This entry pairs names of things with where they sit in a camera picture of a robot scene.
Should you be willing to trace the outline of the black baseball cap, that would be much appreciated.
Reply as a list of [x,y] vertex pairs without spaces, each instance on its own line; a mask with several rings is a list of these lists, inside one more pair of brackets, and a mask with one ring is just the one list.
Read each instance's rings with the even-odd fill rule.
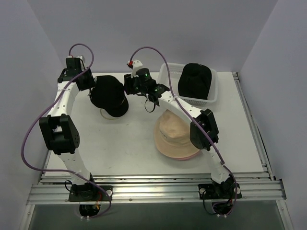
[[105,110],[111,117],[121,117],[129,109],[123,84],[112,75],[95,77],[96,85],[90,90],[91,103]]

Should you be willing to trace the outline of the gold wire hat stand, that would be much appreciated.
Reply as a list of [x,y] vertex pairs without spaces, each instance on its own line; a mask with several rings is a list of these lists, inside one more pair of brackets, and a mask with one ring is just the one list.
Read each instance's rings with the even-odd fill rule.
[[100,109],[100,115],[107,120],[115,120],[116,117],[111,116],[105,109]]

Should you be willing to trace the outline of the black hat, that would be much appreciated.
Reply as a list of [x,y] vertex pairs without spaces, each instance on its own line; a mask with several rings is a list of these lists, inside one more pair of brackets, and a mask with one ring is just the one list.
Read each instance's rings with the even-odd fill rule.
[[211,70],[202,64],[184,66],[178,82],[179,96],[207,100],[212,83]]

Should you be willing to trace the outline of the beige bucket hat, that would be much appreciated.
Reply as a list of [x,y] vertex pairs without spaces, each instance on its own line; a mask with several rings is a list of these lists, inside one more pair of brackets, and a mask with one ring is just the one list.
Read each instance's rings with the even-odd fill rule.
[[154,141],[158,151],[169,158],[187,157],[200,151],[190,141],[188,124],[169,110],[155,123]]

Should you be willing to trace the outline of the pink bucket hat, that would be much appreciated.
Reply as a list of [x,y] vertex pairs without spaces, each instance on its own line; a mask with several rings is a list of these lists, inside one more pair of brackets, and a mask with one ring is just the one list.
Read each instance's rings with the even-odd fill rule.
[[173,158],[174,160],[178,160],[178,161],[186,161],[186,160],[190,160],[194,157],[196,157],[197,155],[199,155],[200,151],[190,155],[190,156],[187,156],[187,157],[181,157],[181,158]]

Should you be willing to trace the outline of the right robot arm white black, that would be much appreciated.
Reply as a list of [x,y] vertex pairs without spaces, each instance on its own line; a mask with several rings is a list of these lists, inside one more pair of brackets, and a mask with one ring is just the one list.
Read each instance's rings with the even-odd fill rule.
[[159,84],[147,68],[141,68],[124,75],[124,89],[127,94],[145,96],[156,106],[165,108],[189,125],[189,139],[199,149],[208,164],[212,184],[206,194],[210,199],[237,200],[242,197],[235,176],[226,166],[216,144],[219,130],[213,112],[199,109],[180,99],[172,86]]

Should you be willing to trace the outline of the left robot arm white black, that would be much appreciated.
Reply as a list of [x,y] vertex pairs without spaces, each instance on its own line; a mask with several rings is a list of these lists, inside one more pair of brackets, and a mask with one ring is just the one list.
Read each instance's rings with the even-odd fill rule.
[[73,77],[85,70],[83,56],[66,58],[57,82],[55,104],[47,116],[39,119],[39,126],[48,150],[57,155],[71,175],[70,193],[80,195],[84,200],[91,201],[96,197],[97,189],[91,173],[87,170],[79,153],[80,135],[71,118],[72,107],[80,91],[94,86],[94,78],[90,70],[67,86]]

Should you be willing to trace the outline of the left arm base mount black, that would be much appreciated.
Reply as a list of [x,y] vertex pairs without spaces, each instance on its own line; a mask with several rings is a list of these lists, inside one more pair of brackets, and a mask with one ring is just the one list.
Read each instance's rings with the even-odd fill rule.
[[89,202],[89,201],[109,201],[112,200],[113,187],[110,185],[103,185],[100,188],[106,192],[109,190],[108,198],[101,189],[91,184],[73,185],[70,189],[68,200],[70,202]]

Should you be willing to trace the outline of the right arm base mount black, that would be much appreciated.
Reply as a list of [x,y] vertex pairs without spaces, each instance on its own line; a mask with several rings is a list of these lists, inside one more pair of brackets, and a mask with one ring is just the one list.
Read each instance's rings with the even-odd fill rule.
[[235,198],[235,184],[206,183],[198,184],[199,198],[203,200],[228,200]]

